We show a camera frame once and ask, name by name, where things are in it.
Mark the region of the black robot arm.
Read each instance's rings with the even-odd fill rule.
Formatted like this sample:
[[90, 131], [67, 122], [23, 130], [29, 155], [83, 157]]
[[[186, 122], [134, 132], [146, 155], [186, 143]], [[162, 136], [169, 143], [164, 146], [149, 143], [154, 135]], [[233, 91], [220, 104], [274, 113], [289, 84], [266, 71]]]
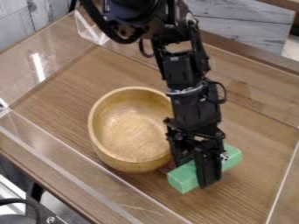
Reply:
[[170, 98], [172, 118], [162, 120], [174, 164], [194, 163], [201, 188], [221, 179], [225, 134], [218, 129], [224, 86], [210, 70], [198, 20], [182, 0], [78, 0], [97, 28], [118, 44], [150, 41], [152, 53]]

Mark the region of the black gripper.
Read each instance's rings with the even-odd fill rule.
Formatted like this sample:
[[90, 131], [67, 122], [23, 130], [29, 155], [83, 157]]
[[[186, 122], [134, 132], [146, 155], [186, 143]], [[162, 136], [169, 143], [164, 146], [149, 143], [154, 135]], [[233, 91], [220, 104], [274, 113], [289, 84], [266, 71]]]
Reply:
[[[212, 80], [201, 80], [194, 87], [182, 90], [169, 89], [165, 95], [170, 99], [172, 117], [162, 120], [166, 127], [172, 159], [176, 166], [194, 161], [196, 178], [200, 189], [213, 185], [221, 179], [221, 155], [224, 132], [218, 129], [221, 121], [217, 86]], [[193, 148], [194, 137], [202, 140]]]

